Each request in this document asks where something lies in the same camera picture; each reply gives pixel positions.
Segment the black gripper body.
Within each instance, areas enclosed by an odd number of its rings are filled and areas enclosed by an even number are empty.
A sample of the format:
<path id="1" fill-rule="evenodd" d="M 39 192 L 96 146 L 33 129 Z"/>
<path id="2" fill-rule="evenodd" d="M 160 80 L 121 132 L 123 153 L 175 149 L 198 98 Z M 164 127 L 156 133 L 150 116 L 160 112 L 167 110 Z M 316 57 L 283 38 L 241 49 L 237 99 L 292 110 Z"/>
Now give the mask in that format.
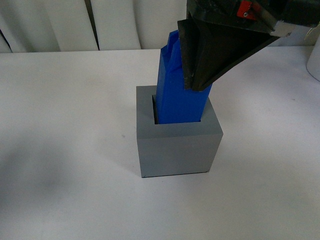
<path id="1" fill-rule="evenodd" d="M 276 37 L 320 23 L 318 0 L 188 0 L 186 9 L 198 21 Z"/>

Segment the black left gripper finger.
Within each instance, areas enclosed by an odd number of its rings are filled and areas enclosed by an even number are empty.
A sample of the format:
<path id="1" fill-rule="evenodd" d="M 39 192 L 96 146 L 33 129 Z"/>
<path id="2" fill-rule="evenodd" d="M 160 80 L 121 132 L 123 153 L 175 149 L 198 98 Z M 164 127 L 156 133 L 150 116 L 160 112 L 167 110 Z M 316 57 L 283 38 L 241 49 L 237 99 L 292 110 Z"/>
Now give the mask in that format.
<path id="1" fill-rule="evenodd" d="M 180 20 L 177 26 L 184 88 L 198 92 L 278 39 L 264 32 L 196 19 Z"/>

